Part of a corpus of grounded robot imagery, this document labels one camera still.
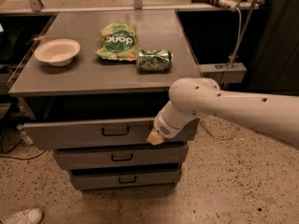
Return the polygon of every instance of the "speckled floor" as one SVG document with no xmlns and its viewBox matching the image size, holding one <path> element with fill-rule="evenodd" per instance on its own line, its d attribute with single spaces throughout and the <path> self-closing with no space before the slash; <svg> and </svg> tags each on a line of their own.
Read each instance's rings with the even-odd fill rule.
<svg viewBox="0 0 299 224">
<path fill-rule="evenodd" d="M 234 124 L 211 116 L 217 136 Z M 3 147 L 19 141 L 6 130 Z M 203 122 L 189 143 L 183 175 L 174 188 L 75 190 L 51 151 L 32 161 L 0 159 L 0 215 L 40 207 L 47 223 L 298 223 L 299 150 L 240 128 L 231 140 L 212 137 Z M 11 155 L 41 153 L 21 144 Z"/>
</svg>

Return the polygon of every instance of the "cabinet handle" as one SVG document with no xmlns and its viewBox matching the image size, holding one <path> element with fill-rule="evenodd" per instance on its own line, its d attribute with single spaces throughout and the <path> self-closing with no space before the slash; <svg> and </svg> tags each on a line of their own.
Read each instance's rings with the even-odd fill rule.
<svg viewBox="0 0 299 224">
<path fill-rule="evenodd" d="M 114 154 L 111 155 L 111 160 L 112 160 L 112 161 L 131 161 L 132 158 L 133 158 L 133 153 L 131 153 L 130 157 L 127 158 L 127 159 L 116 159 L 116 158 L 114 157 Z"/>
<path fill-rule="evenodd" d="M 102 128 L 102 135 L 103 136 L 123 136 L 127 135 L 130 132 L 130 127 L 127 127 L 123 133 L 108 133 L 105 131 L 105 128 Z"/>
<path fill-rule="evenodd" d="M 121 181 L 121 178 L 119 177 L 119 183 L 120 184 L 135 183 L 136 181 L 137 181 L 137 177 L 136 176 L 131 181 Z"/>
</svg>

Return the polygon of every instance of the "open drawer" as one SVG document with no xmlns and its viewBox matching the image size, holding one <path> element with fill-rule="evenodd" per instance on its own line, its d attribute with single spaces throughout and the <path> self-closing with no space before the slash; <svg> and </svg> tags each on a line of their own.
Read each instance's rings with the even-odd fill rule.
<svg viewBox="0 0 299 224">
<path fill-rule="evenodd" d="M 54 150 L 53 157 L 64 170 L 137 166 L 155 163 L 183 163 L 188 145 L 183 142 L 122 147 L 92 147 Z"/>
<path fill-rule="evenodd" d="M 24 124 L 24 129 L 40 149 L 111 147 L 147 144 L 153 121 L 154 118 L 37 122 Z M 166 141 L 193 140 L 197 124 L 198 120 L 190 122 Z"/>
<path fill-rule="evenodd" d="M 177 163 L 75 170 L 69 172 L 76 189 L 110 189 L 156 184 L 176 184 L 181 177 Z"/>
</svg>

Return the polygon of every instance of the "sneaker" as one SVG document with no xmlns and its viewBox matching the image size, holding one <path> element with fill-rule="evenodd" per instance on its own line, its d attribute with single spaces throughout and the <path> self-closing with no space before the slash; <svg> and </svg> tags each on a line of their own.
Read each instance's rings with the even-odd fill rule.
<svg viewBox="0 0 299 224">
<path fill-rule="evenodd" d="M 0 217 L 3 224 L 38 224 L 43 218 L 43 213 L 39 208 L 27 209 L 10 216 Z"/>
</svg>

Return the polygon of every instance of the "bag of chips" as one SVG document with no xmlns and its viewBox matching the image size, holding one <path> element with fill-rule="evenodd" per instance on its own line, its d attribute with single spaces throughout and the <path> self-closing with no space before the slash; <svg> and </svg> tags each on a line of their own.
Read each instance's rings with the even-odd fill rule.
<svg viewBox="0 0 299 224">
<path fill-rule="evenodd" d="M 136 27 L 112 22 L 101 31 L 102 48 L 95 54 L 103 59 L 134 61 L 139 51 L 136 45 Z"/>
</svg>

